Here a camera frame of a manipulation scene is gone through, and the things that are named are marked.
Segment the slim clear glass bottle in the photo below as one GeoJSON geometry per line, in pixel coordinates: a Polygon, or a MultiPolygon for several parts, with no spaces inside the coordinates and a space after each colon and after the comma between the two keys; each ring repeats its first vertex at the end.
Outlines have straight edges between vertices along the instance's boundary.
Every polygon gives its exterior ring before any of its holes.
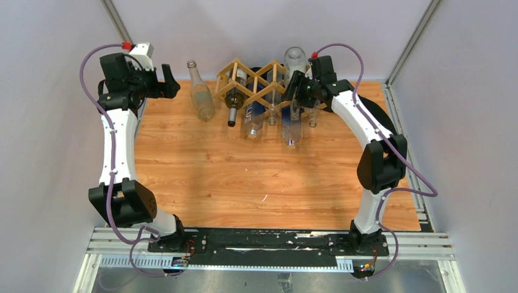
{"type": "MultiPolygon", "coordinates": [[[[277,72],[274,70],[271,70],[267,73],[267,79],[268,82],[277,82],[278,76],[277,72]]],[[[279,93],[276,89],[272,90],[271,92],[266,94],[266,101],[269,103],[268,106],[268,124],[269,126],[275,126],[277,124],[277,113],[278,109],[276,106],[279,103],[279,93]]]]}

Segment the clear bottle black label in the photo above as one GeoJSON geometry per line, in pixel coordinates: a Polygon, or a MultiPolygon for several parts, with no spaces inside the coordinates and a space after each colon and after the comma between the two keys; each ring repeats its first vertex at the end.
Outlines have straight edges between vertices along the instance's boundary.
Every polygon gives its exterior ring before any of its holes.
{"type": "Polygon", "coordinates": [[[190,94],[197,116],[201,121],[210,121],[215,116],[214,101],[208,86],[201,78],[194,60],[187,61],[191,78],[190,94]]]}

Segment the clear bottle white label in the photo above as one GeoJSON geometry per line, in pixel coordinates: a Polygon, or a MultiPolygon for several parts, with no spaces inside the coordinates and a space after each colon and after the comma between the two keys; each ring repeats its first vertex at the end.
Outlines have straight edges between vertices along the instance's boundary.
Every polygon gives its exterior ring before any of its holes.
{"type": "MultiPolygon", "coordinates": [[[[305,57],[304,50],[298,46],[288,48],[284,56],[284,66],[286,69],[286,74],[284,75],[284,84],[286,92],[288,93],[288,87],[294,72],[306,72],[307,59],[305,57]]],[[[288,97],[290,100],[290,118],[293,121],[297,121],[300,119],[299,102],[296,100],[296,98],[293,97],[293,94],[288,94],[288,97]]]]}

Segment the dark green wine bottle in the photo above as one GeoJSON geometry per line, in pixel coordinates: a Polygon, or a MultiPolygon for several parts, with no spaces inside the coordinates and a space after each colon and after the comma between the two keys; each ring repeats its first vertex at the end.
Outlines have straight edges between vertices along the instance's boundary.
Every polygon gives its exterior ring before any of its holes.
{"type": "MultiPolygon", "coordinates": [[[[236,70],[236,79],[238,84],[246,86],[247,74],[240,68],[236,70]]],[[[229,108],[228,122],[229,127],[234,127],[238,110],[242,108],[245,100],[245,94],[237,88],[230,89],[225,96],[225,104],[229,108]]]]}

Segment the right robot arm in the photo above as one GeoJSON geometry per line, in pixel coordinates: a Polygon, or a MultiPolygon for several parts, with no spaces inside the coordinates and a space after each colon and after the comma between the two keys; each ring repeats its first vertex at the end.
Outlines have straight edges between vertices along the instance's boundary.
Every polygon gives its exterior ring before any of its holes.
{"type": "Polygon", "coordinates": [[[362,198],[346,243],[352,252],[364,255],[383,241],[381,218],[387,192],[406,175],[402,162],[407,154],[406,138],[396,134],[388,115],[376,103],[356,94],[348,80],[337,78],[330,56],[312,58],[308,65],[290,69],[282,100],[297,101],[307,108],[324,104],[347,124],[363,148],[357,166],[362,198]]]}

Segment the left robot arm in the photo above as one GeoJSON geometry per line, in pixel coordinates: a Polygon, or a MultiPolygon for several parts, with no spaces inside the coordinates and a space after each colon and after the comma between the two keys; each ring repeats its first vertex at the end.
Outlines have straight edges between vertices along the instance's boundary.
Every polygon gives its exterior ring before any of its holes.
{"type": "Polygon", "coordinates": [[[187,235],[176,215],[158,209],[153,192],[138,181],[134,143],[139,108],[146,98],[175,97],[180,85],[168,64],[162,65],[165,81],[159,81],[149,53],[133,49],[100,57],[104,79],[93,102],[101,115],[104,159],[98,186],[89,189],[92,206],[125,243],[122,228],[138,227],[150,233],[150,240],[172,252],[182,251],[187,235]]]}

